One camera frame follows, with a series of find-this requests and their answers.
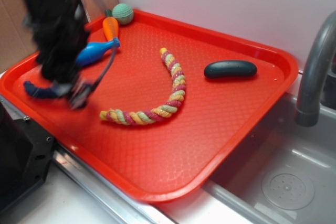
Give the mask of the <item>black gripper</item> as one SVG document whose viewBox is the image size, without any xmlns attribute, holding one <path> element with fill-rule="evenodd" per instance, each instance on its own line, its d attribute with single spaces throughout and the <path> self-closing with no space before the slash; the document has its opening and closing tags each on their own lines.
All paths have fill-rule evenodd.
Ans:
<svg viewBox="0 0 336 224">
<path fill-rule="evenodd" d="M 57 98 L 72 91 L 72 82 L 78 78 L 79 72 L 75 61 L 86 47 L 89 34 L 84 28 L 57 28 L 53 33 L 39 39 L 36 61 L 41 64 L 43 78 L 54 81 L 50 88 Z M 77 85 L 69 100 L 71 109 L 83 108 L 91 93 L 91 83 L 82 82 Z"/>
</svg>

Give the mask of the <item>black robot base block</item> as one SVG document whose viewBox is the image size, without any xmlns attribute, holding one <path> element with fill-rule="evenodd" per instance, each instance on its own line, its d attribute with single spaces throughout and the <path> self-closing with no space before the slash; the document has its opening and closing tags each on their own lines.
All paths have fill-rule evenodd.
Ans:
<svg viewBox="0 0 336 224">
<path fill-rule="evenodd" d="M 55 138 L 33 119 L 13 119 L 1 104 L 1 213 L 45 181 Z"/>
</svg>

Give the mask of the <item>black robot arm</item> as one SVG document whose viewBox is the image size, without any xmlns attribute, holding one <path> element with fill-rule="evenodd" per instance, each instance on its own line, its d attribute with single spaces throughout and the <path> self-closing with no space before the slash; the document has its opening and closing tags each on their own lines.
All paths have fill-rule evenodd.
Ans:
<svg viewBox="0 0 336 224">
<path fill-rule="evenodd" d="M 33 32 L 38 49 L 36 61 L 43 78 L 52 82 L 55 97 L 67 97 L 71 108 L 83 107 L 90 95 L 80 82 L 79 53 L 86 47 L 89 32 L 81 0 L 24 0 L 24 25 Z"/>
</svg>

